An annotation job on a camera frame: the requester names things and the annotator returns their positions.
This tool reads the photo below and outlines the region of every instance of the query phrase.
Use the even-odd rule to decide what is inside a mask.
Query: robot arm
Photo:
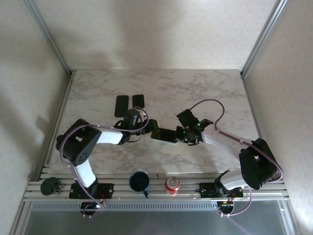
[[[138,110],[129,109],[124,119],[117,122],[114,128],[119,129],[98,129],[83,119],[77,120],[63,135],[57,137],[56,148],[60,151],[61,143],[65,136],[75,128],[87,125],[82,129],[74,131],[66,140],[63,147],[63,157],[68,159],[75,171],[78,180],[91,194],[94,186],[97,185],[95,177],[89,163],[89,156],[96,144],[124,144],[129,141],[131,135],[145,135],[158,128],[156,120],[148,120],[147,125],[141,121],[141,115]]]
[[[273,163],[276,160],[265,140],[258,138],[252,141],[219,131],[212,121],[207,119],[199,121],[189,109],[178,114],[177,117],[183,126],[176,128],[177,141],[190,146],[200,142],[213,144],[240,161],[241,169],[226,171],[215,180],[215,189],[220,192],[220,196],[223,196],[223,191],[246,185],[253,189],[260,189],[278,173],[278,168]]]

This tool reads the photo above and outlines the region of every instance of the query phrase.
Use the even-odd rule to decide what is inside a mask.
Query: metal rail
[[[71,184],[74,183],[71,174],[49,174],[48,165],[45,165],[40,181],[29,182],[22,201],[91,201],[69,199],[69,191]],[[129,187],[129,177],[131,174],[96,174],[99,183],[114,184],[112,199],[109,201],[129,201],[129,202],[151,202],[151,201],[226,201],[226,198],[203,198],[198,192],[199,183],[212,183],[219,176],[219,173],[182,173],[182,174],[148,174],[150,178],[148,200],[143,194],[134,192]],[[165,180],[169,176],[175,176],[180,180],[180,188],[175,196],[169,195],[165,189]],[[50,196],[44,196],[40,192],[40,185],[44,179],[56,177],[61,180],[62,186],[58,193]],[[249,191],[247,188],[243,190],[244,198],[236,200],[249,200]],[[253,200],[289,200],[286,186],[283,180],[278,182],[267,183],[261,190],[252,190]]]
[[[38,28],[40,29],[41,33],[43,34],[43,37],[45,38],[46,42],[48,43],[51,51],[53,52],[53,54],[55,55],[55,57],[57,58],[57,60],[59,61],[60,65],[62,66],[62,68],[64,69],[64,71],[67,73],[68,76],[70,76],[70,69],[67,66],[67,63],[65,61],[65,59],[63,58],[63,55],[61,54],[58,46],[56,45],[56,43],[54,42],[51,33],[37,7],[37,5],[35,4],[35,2],[33,0],[23,0],[29,13],[31,14],[31,16],[33,17],[35,23],[37,24]]]

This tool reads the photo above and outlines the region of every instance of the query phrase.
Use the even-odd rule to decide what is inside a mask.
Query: white wall
[[[246,84],[302,232],[313,234],[312,0],[288,1]]]
[[[43,162],[67,79],[23,1],[2,0],[0,22],[0,233],[6,235]]]
[[[35,0],[69,67],[239,69],[276,0]]]

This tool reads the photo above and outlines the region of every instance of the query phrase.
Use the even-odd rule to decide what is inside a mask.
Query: marble tabletop
[[[175,130],[180,122],[176,115],[206,99],[220,100],[226,109],[219,122],[221,129],[256,139],[248,100],[238,70],[78,70],[62,117],[59,134],[77,119],[92,124],[114,125],[122,118],[114,117],[117,95],[144,94],[145,110],[160,127]],[[215,102],[194,108],[198,119],[215,121],[221,114]],[[237,159],[209,144],[187,146],[166,143],[142,136],[136,143],[124,145],[98,144],[90,158],[95,173],[203,173],[239,168]],[[54,149],[49,173],[69,173]]]

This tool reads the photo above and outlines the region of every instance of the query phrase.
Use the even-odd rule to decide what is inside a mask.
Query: smartphone
[[[177,143],[175,140],[176,131],[158,128],[151,134],[151,138],[159,141]]]
[[[145,99],[143,94],[133,95],[133,107],[145,107]]]
[[[116,97],[115,103],[115,113],[114,116],[117,118],[123,118],[128,110],[128,95],[118,95]]]

